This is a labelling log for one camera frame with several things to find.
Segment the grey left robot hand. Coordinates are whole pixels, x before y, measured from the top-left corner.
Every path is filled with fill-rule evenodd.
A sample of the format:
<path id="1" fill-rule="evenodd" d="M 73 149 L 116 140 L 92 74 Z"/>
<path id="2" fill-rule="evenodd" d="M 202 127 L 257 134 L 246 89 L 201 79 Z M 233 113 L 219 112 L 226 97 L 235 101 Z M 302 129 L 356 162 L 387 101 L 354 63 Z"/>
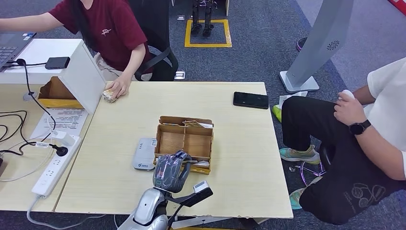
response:
<path id="1" fill-rule="evenodd" d="M 171 193 L 180 192 L 189 175 L 191 160 L 192 157 L 182 150 L 159 156 L 153 176 L 154 187 Z"/>

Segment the person's left hand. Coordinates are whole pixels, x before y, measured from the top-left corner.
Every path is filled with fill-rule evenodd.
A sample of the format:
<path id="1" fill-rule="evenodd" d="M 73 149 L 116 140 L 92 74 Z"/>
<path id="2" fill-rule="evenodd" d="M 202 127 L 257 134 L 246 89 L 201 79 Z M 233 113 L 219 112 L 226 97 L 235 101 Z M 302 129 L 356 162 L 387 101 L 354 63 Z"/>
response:
<path id="1" fill-rule="evenodd" d="M 112 98 L 117 99 L 118 97 L 128 93 L 129 87 L 131 85 L 132 77 L 130 75 L 122 74 L 114 81 L 107 84 L 105 90 L 110 90 L 113 92 Z"/>
<path id="2" fill-rule="evenodd" d="M 338 121 L 350 126 L 354 123 L 363 123 L 367 120 L 363 106 L 357 99 L 345 92 L 340 92 L 338 97 L 339 99 L 336 101 L 333 113 Z"/>

